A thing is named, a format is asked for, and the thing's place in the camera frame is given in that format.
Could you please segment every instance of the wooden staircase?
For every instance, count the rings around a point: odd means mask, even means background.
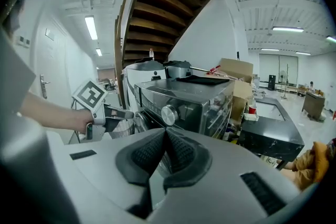
[[[134,0],[122,50],[123,68],[152,48],[164,62],[177,41],[209,0]]]

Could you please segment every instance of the door handle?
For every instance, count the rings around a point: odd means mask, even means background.
[[[46,90],[46,84],[49,84],[50,81],[44,81],[44,75],[40,74],[40,82],[41,82],[41,89],[42,89],[42,95],[44,99],[48,98],[47,90]]]

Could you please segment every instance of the cardboard box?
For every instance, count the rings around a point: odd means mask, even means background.
[[[231,119],[234,119],[240,124],[243,113],[245,110],[246,103],[248,99],[252,98],[252,87],[250,83],[252,82],[253,64],[249,62],[243,62],[233,59],[222,58],[219,62],[220,71],[227,73],[228,75],[243,79],[235,80],[234,91],[233,91],[233,104],[231,111]],[[206,77],[222,79],[217,76],[206,75]]]

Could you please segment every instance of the red cup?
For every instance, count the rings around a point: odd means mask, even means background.
[[[256,114],[257,112],[257,107],[255,105],[249,105],[248,106],[248,113],[249,114]]]

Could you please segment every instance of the human arm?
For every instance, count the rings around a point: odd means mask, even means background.
[[[86,125],[93,121],[87,109],[74,110],[52,104],[41,97],[28,93],[20,113],[32,118],[44,127],[86,132]]]

